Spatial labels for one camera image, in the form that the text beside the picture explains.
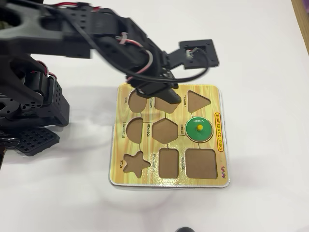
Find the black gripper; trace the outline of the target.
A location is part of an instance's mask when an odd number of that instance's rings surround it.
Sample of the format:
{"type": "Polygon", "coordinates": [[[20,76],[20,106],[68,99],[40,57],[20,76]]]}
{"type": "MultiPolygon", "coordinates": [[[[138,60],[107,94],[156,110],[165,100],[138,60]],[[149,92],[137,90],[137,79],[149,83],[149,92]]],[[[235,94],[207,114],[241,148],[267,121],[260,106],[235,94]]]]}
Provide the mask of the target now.
{"type": "Polygon", "coordinates": [[[140,80],[136,77],[128,77],[127,83],[135,88],[135,91],[140,97],[153,97],[158,95],[158,98],[169,104],[179,104],[181,97],[174,91],[178,88],[177,83],[165,83],[161,79],[174,79],[174,75],[168,69],[167,53],[149,40],[149,49],[145,52],[148,54],[149,61],[137,74],[144,75],[149,79],[140,80]]]}

